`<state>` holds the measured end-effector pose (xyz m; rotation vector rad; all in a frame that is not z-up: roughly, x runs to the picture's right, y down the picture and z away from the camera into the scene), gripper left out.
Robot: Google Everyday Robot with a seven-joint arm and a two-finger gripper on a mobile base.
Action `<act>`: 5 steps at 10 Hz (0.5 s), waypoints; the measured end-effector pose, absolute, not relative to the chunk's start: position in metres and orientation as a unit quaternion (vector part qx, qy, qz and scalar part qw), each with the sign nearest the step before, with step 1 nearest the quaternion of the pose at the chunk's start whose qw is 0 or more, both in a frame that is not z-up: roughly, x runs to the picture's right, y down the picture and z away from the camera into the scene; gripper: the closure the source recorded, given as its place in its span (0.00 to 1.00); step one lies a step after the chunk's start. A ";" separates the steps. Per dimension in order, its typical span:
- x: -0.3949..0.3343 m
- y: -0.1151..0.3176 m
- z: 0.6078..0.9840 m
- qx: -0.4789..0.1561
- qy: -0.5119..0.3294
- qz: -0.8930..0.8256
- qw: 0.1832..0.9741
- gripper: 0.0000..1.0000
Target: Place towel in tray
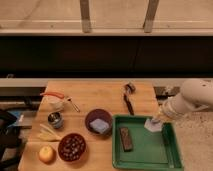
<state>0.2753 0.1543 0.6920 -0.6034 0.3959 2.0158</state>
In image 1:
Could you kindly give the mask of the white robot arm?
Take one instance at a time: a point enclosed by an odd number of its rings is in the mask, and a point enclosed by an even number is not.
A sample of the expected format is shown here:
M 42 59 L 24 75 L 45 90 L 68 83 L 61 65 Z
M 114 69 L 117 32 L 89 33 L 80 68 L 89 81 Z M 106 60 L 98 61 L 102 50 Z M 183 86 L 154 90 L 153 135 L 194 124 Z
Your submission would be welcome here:
M 185 80 L 179 93 L 162 104 L 162 113 L 177 119 L 207 108 L 213 108 L 213 82 L 193 78 Z

